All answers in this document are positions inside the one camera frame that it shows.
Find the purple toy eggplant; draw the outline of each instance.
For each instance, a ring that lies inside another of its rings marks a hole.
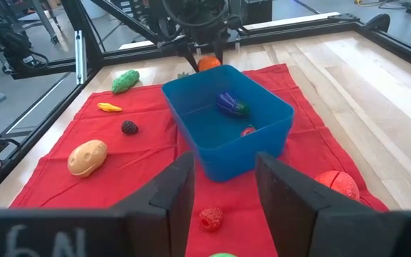
[[[217,106],[221,111],[231,116],[246,117],[249,114],[248,106],[226,91],[218,94]]]

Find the blue plastic bin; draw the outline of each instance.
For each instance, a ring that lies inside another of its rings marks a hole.
[[[250,107],[248,119],[218,110],[217,95],[223,91]],[[232,66],[168,82],[163,92],[178,127],[213,181],[227,181],[255,168],[259,151],[279,156],[293,125],[293,107]],[[249,125],[257,130],[240,136]]]

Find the red fabric fold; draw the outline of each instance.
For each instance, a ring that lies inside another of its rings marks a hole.
[[[293,128],[280,160],[311,177],[329,170],[347,172],[358,184],[362,203],[379,211],[387,210],[369,193],[356,165],[295,85],[286,65],[245,74],[295,109]],[[98,102],[112,103],[123,111],[102,112],[96,107]],[[125,120],[136,123],[139,133],[123,135],[120,128]],[[91,139],[107,143],[104,165],[86,179],[71,176],[67,169],[70,152]],[[41,158],[11,207],[106,208],[142,187],[188,149],[161,86],[131,89],[117,96],[110,92],[93,94],[51,152]],[[219,231],[207,233],[200,228],[198,214],[203,208],[213,206],[224,210],[225,220]],[[186,255],[204,257],[222,252],[239,257],[277,256],[258,198],[254,172],[226,183],[214,183],[197,166]]]

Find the toy banana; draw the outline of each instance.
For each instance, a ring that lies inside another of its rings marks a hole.
[[[110,103],[98,103],[98,108],[107,112],[122,111],[123,109]]]

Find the toy raspberry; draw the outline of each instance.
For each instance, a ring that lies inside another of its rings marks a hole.
[[[123,124],[121,124],[121,132],[125,133],[126,135],[135,134],[137,133],[137,131],[139,131],[139,128],[132,121],[124,121]]]
[[[205,231],[217,231],[223,223],[223,210],[219,207],[203,209],[199,213],[199,221]]]

